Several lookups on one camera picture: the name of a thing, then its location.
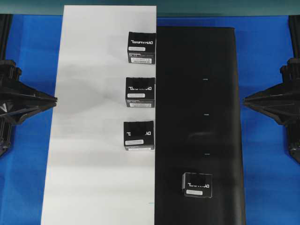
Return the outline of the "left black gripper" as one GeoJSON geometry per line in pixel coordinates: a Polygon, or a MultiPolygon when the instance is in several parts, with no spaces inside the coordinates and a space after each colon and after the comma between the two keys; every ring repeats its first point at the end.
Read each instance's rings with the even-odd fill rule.
{"type": "Polygon", "coordinates": [[[0,61],[0,117],[11,124],[21,124],[26,119],[55,107],[57,104],[46,103],[22,111],[22,104],[17,95],[12,94],[12,88],[20,96],[46,101],[57,101],[52,95],[36,90],[19,81],[22,74],[13,60],[0,61]]]}

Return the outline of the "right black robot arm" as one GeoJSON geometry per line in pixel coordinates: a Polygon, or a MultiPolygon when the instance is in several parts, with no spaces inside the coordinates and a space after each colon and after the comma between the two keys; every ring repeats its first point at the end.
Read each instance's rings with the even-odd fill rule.
{"type": "Polygon", "coordinates": [[[244,106],[283,126],[300,119],[300,16],[290,15],[288,25],[294,57],[280,68],[283,81],[243,99],[244,106]]]}

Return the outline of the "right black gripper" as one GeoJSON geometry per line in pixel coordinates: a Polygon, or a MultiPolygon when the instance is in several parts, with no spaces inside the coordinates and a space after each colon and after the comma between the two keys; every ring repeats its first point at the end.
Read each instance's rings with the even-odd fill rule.
{"type": "Polygon", "coordinates": [[[277,124],[287,126],[300,119],[300,59],[290,58],[286,66],[280,68],[283,82],[265,90],[255,92],[243,98],[243,105],[272,118],[277,124]],[[251,105],[247,102],[259,101],[285,101],[289,102],[290,107],[285,109],[285,115],[278,112],[270,112],[260,106],[251,105]]]}

